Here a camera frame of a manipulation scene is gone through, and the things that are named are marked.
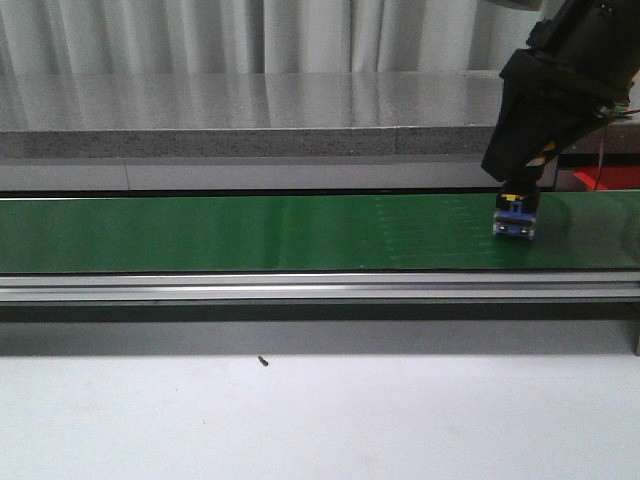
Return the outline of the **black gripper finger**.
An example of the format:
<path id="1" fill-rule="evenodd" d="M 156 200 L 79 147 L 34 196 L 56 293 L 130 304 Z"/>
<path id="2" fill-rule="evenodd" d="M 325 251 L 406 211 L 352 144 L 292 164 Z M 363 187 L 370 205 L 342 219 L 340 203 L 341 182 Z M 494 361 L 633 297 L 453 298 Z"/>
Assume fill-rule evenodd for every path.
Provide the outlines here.
<path id="1" fill-rule="evenodd" d="M 561 108 L 550 109 L 552 116 L 551 143 L 553 148 L 550 155 L 558 155 L 591 132 L 606 126 L 608 116 L 589 108 Z"/>
<path id="2" fill-rule="evenodd" d="M 504 182 L 551 142 L 550 109 L 584 108 L 583 98 L 567 90 L 525 90 L 506 80 L 498 121 L 481 166 L 494 179 Z"/>

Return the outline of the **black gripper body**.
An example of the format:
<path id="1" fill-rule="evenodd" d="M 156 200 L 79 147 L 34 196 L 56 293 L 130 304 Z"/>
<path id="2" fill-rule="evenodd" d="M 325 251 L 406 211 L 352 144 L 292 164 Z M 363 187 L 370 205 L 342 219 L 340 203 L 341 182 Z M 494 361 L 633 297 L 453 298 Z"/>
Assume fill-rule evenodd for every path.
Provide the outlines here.
<path id="1" fill-rule="evenodd" d="M 529 100 L 615 115 L 638 71 L 637 1 L 566 1 L 535 24 L 501 71 L 500 113 Z"/>

